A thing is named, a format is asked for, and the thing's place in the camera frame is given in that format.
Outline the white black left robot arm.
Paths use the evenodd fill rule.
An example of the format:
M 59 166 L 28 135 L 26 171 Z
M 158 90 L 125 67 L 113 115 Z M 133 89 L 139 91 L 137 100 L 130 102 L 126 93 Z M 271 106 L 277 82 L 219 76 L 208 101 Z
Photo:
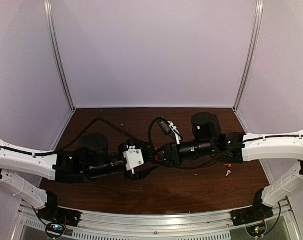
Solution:
M 35 209 L 43 210 L 52 222 L 59 222 L 64 212 L 58 207 L 57 196 L 32 185 L 19 172 L 65 184 L 80 184 L 85 179 L 96 181 L 122 173 L 129 179 L 140 180 L 152 172 L 152 169 L 136 171 L 155 161 L 151 147 L 130 139 L 120 145 L 118 153 L 109 154 L 109 140 L 103 134 L 91 133 L 79 140 L 79 147 L 74 151 L 54 152 L 19 147 L 0 139 L 0 186 Z

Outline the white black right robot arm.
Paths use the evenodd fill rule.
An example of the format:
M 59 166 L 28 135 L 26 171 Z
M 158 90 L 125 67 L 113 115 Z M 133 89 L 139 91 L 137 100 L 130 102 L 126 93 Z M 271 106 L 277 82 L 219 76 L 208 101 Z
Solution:
M 183 141 L 173 122 L 159 120 L 165 135 L 175 136 L 175 143 L 162 148 L 163 159 L 173 167 L 185 160 L 213 156 L 213 161 L 226 164 L 245 163 L 262 159 L 292 159 L 294 166 L 275 183 L 258 191 L 248 217 L 258 221 L 281 199 L 303 186 L 303 130 L 280 134 L 223 134 L 217 115 L 199 112 L 191 117 L 193 140 Z

